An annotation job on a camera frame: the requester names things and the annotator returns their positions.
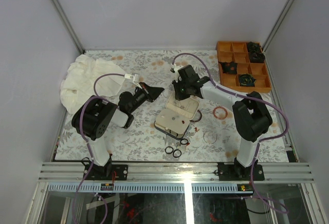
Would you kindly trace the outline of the cream and navy jewelry box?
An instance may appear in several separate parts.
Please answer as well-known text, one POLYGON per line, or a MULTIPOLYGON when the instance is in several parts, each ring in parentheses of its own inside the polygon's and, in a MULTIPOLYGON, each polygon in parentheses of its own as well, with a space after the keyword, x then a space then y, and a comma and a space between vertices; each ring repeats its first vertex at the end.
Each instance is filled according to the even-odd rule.
POLYGON ((195 117, 199 108, 199 102, 194 98, 176 100, 172 93, 159 115, 156 117, 154 126, 159 131, 180 140, 185 135, 190 121, 195 117))

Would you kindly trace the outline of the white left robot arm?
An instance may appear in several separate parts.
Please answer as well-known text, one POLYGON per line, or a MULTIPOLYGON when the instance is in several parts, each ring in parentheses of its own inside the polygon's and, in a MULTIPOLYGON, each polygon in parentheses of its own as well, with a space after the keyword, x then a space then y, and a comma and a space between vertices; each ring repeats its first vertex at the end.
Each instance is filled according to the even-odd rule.
POLYGON ((134 120, 133 112, 146 101, 154 102, 164 90, 163 87, 151 87, 140 82, 134 93, 122 92, 118 104, 91 96, 74 114, 71 125, 89 145, 91 160, 96 165, 95 174, 101 180, 109 179, 113 173, 113 168, 107 164, 110 155, 102 139, 108 125, 113 123, 129 128, 134 120))

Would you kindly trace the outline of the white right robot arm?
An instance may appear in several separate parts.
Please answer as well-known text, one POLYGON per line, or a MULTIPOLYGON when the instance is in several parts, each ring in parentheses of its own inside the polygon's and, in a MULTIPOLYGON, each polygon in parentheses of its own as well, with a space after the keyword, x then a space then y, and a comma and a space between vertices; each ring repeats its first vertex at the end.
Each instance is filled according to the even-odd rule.
POLYGON ((199 77, 191 65, 177 66, 172 84, 176 100, 197 96, 219 104, 233 112, 235 127, 241 137, 240 149, 236 156, 238 164, 234 167, 235 176, 246 180, 253 173, 252 161, 257 157, 257 143, 267 133, 272 117, 258 92, 244 95, 215 83, 210 77, 199 77))

